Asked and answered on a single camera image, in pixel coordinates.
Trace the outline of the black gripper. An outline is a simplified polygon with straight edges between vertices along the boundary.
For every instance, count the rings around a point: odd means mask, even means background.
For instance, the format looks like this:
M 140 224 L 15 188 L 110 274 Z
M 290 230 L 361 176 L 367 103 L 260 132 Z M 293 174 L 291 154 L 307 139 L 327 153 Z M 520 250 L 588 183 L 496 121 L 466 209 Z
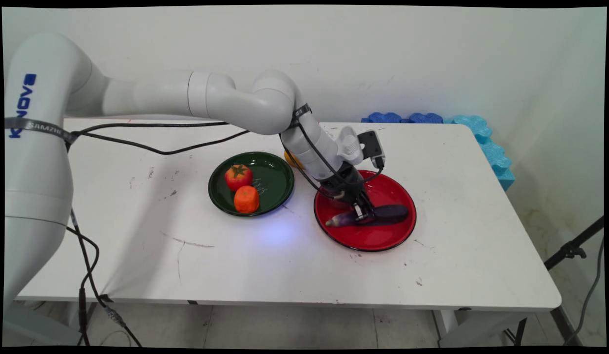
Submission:
M 329 202 L 332 208 L 347 210 L 353 208 L 356 225 L 376 220 L 376 207 L 366 191 L 366 183 L 377 177 L 377 173 L 365 171 L 365 177 L 351 164 L 343 164 L 337 173 L 320 182 L 318 195 Z

